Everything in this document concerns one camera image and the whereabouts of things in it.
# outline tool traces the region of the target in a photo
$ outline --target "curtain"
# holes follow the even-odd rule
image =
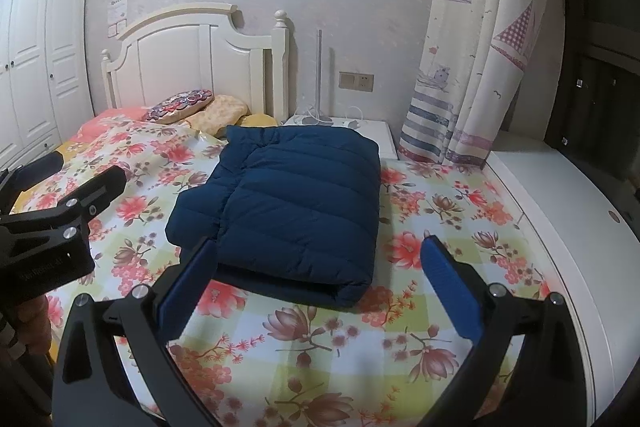
[[[484,165],[536,43],[546,0],[433,0],[399,154]]]

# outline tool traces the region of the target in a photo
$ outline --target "bed headboard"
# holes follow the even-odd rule
[[[289,29],[278,10],[271,35],[239,33],[238,7],[224,3],[170,6],[133,23],[118,36],[120,56],[102,52],[110,107],[155,105],[190,89],[211,89],[247,103],[253,113],[289,118]]]

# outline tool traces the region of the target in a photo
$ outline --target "headboard finial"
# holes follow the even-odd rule
[[[273,14],[276,17],[276,28],[286,28],[287,27],[287,12],[284,10],[278,10]]]

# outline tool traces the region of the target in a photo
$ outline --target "wardrobe door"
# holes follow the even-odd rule
[[[47,70],[62,141],[94,117],[84,59],[84,0],[47,0]]]
[[[25,146],[55,128],[45,58],[47,0],[14,0],[9,24],[11,87]]]
[[[15,120],[9,72],[9,16],[11,1],[0,0],[0,169],[22,149]]]

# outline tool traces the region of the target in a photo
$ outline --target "power socket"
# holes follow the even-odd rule
[[[356,91],[373,91],[373,75],[362,73],[348,73],[340,71],[340,80],[338,81],[340,89],[353,89]]]

